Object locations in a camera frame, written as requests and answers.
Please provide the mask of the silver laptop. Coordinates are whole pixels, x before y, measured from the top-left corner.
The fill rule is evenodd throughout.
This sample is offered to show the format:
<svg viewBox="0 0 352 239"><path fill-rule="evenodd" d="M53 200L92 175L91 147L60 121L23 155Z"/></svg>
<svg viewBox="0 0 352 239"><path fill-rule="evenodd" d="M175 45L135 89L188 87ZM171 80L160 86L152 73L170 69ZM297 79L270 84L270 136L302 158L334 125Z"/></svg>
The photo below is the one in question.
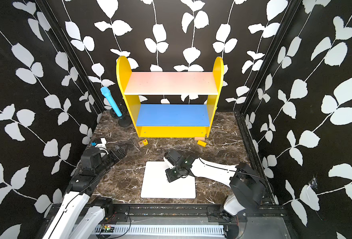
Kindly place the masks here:
<svg viewBox="0 0 352 239"><path fill-rule="evenodd" d="M164 199L194 199L196 198L195 178L188 176L169 183L166 169L169 166L164 161L148 161L146 163L142 198L164 198Z"/></svg>

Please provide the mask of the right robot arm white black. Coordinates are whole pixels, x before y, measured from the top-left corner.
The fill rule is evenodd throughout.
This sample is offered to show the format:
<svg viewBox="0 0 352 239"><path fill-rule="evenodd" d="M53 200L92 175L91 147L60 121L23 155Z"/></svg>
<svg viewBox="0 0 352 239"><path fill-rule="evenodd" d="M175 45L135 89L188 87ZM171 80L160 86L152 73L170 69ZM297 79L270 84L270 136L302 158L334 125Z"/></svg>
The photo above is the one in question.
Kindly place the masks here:
<svg viewBox="0 0 352 239"><path fill-rule="evenodd" d="M217 181L232 190L222 206L221 213L236 216L246 209L257 210L266 190L266 180L246 163L223 165L195 155L181 155L176 150L165 152L163 160L169 166L166 176L169 183L188 176Z"/></svg>

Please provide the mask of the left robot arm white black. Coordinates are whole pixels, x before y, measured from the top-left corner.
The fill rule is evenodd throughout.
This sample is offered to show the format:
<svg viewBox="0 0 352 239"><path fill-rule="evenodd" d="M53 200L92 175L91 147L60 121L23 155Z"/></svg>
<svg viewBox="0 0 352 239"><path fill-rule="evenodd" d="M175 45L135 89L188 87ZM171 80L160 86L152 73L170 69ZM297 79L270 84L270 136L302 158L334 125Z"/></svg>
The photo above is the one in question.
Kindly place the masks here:
<svg viewBox="0 0 352 239"><path fill-rule="evenodd" d="M56 215L42 239L87 239L97 225L117 214L110 198L89 202L101 179L127 155L129 145L108 150L106 143L92 143L80 158L80 170L72 177Z"/></svg>

